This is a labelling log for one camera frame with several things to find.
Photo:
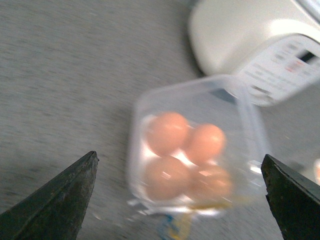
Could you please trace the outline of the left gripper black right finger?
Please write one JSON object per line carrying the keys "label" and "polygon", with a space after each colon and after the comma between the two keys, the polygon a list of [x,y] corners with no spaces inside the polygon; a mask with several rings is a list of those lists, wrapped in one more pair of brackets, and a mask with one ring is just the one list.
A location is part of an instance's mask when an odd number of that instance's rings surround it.
{"label": "left gripper black right finger", "polygon": [[266,199],[285,240],[320,238],[320,186],[273,156],[261,164]]}

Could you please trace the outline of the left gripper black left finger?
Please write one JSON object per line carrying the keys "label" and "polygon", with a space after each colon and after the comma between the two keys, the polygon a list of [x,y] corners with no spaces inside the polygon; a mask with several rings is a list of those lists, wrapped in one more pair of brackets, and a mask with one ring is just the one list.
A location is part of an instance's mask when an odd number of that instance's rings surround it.
{"label": "left gripper black left finger", "polygon": [[98,156],[90,151],[0,215],[2,240],[75,240],[93,193]]}

